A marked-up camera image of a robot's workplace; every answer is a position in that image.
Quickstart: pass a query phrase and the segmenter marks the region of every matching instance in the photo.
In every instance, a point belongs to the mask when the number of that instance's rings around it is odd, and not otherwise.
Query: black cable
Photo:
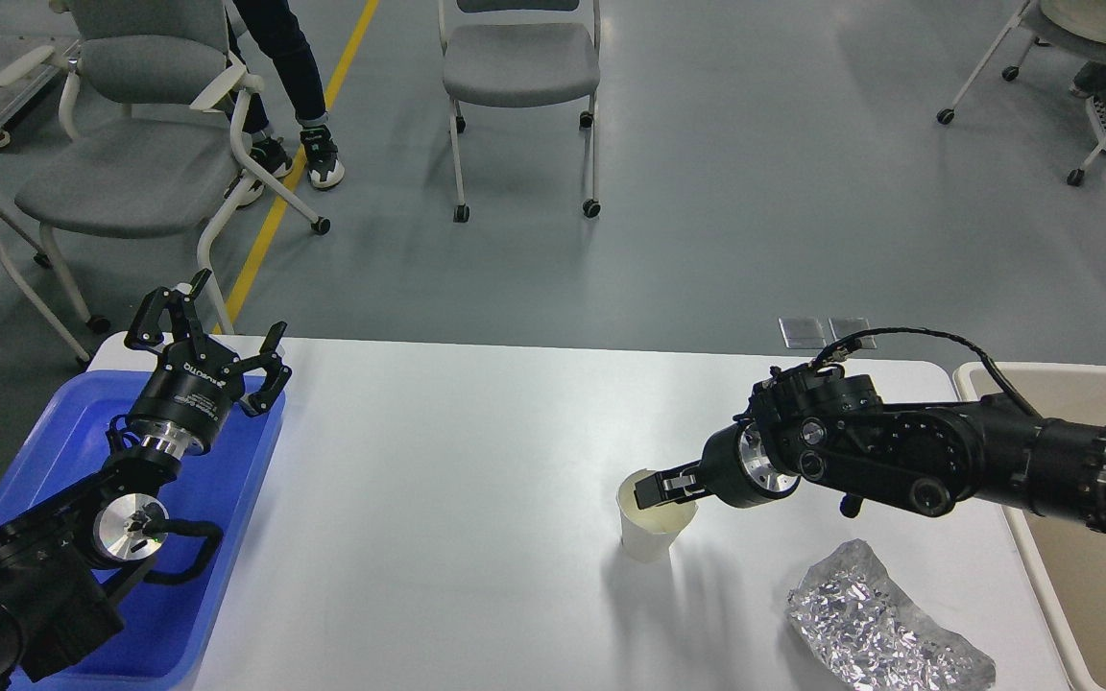
[[[197,578],[208,564],[211,564],[211,556],[215,556],[216,548],[220,547],[220,541],[225,538],[225,531],[210,520],[152,520],[144,526],[145,535],[161,533],[202,537],[202,544],[199,545],[199,554],[194,557],[192,564],[187,569],[179,573],[154,570],[144,577],[144,583],[155,583],[158,586],[179,586]]]
[[[933,331],[930,328],[912,326],[891,326],[884,328],[866,328],[856,333],[848,333],[847,336],[831,343],[831,345],[827,345],[826,348],[822,348],[822,350],[817,354],[817,357],[813,358],[811,368],[815,368],[816,370],[816,368],[825,367],[826,364],[831,362],[838,362],[835,359],[835,354],[839,352],[843,352],[843,357],[846,358],[852,353],[855,353],[855,350],[860,349],[862,338],[866,336],[881,336],[881,334],[885,333],[918,333],[921,334],[921,336],[945,338],[947,341],[953,341],[961,346],[966,346],[966,348],[971,350],[971,353],[978,355],[979,364],[982,364],[984,371],[988,373],[988,376],[991,376],[993,381],[997,381],[997,388],[1001,389],[1001,392],[1005,394],[1006,397],[1010,397],[1011,401],[1014,401],[1014,405],[1019,407],[1020,411],[1026,412],[1026,415],[1031,417],[1040,417],[1040,412],[1035,411],[1035,407],[1031,406],[1031,402],[1029,402],[1026,398],[1023,398],[1022,394],[1018,392],[1018,389],[1014,389],[1014,385],[1010,384],[1009,379],[1005,379],[1005,375],[1002,374],[1001,369],[997,367],[997,363],[994,363],[992,358],[988,357],[988,353],[980,349],[979,346],[974,345],[971,341],[967,341],[964,337],[956,336],[956,334],[945,331]]]

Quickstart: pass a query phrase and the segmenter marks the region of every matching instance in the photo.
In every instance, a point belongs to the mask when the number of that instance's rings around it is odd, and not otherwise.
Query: chair armrest
[[[229,66],[225,67],[222,73],[211,80],[211,84],[208,84],[199,92],[198,96],[194,97],[194,101],[190,102],[190,109],[199,111],[199,113],[215,113],[216,105],[238,88],[258,93],[263,91],[263,80],[250,74],[246,70],[244,62],[241,62],[237,55],[229,53]]]
[[[17,61],[0,70],[0,86],[10,86],[25,77],[40,65],[52,65],[59,70],[71,70],[66,55],[55,51],[53,45],[39,45],[17,57]]]

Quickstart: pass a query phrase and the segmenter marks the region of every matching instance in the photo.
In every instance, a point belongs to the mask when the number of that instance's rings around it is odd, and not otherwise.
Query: chair backrest
[[[572,12],[578,0],[456,0],[465,12],[494,12],[499,10],[556,10]]]
[[[227,65],[221,0],[69,0],[80,71],[119,104],[189,104]]]

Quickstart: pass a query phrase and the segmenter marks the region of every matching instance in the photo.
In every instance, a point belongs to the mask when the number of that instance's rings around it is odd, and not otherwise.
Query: yellow floor line
[[[356,49],[361,46],[361,40],[365,39],[365,30],[369,27],[369,19],[374,18],[374,11],[377,9],[377,6],[378,0],[367,0],[365,2],[365,9],[361,10],[361,18],[356,19],[356,27],[353,28],[353,35],[347,40],[344,53],[338,57],[338,64],[335,65],[335,71],[333,71],[330,82],[326,83],[324,100],[326,101],[326,111],[328,112],[335,104],[335,97],[338,96],[338,91],[341,91],[344,84],[344,77],[347,76],[347,67],[353,64],[353,57],[356,56]],[[289,176],[284,179],[284,186],[289,189],[295,189],[298,184],[302,182],[304,175],[306,175],[306,153],[304,153],[304,149],[298,149],[298,155],[293,158],[293,171],[290,171]],[[288,202],[282,200],[281,197],[276,197],[272,202],[272,209],[268,211],[267,219],[263,221],[263,228],[259,229],[259,235],[254,239],[254,244],[250,249],[250,254],[246,258],[246,263],[242,264],[242,271],[237,275],[237,281],[234,281],[233,287],[229,292],[229,299],[225,301],[229,307],[229,318],[237,321],[237,315],[241,314],[246,296],[250,294],[251,285],[254,285],[254,280],[259,276],[259,268],[263,265],[263,258],[267,258],[267,250],[271,248],[272,239],[275,237],[275,231],[280,228],[280,220],[284,219],[286,210],[289,210]]]

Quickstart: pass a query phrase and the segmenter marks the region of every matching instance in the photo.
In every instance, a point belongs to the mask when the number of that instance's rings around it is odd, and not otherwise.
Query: blue tray
[[[148,377],[149,373],[93,371],[62,385],[0,483],[0,525],[101,469],[108,454],[105,428],[109,419],[131,410]],[[247,377],[249,388],[257,388],[259,381],[260,377]],[[177,685],[194,669],[211,636],[280,437],[284,401],[281,395],[262,418],[250,419],[233,410],[210,454],[186,456],[177,481],[159,491],[170,516],[210,520],[225,530],[210,567],[181,586],[136,586],[118,607],[127,621],[122,634],[77,666],[40,682],[32,683],[17,671],[12,690],[161,691]],[[185,569],[198,546],[197,538],[171,537],[159,551],[156,567]]]

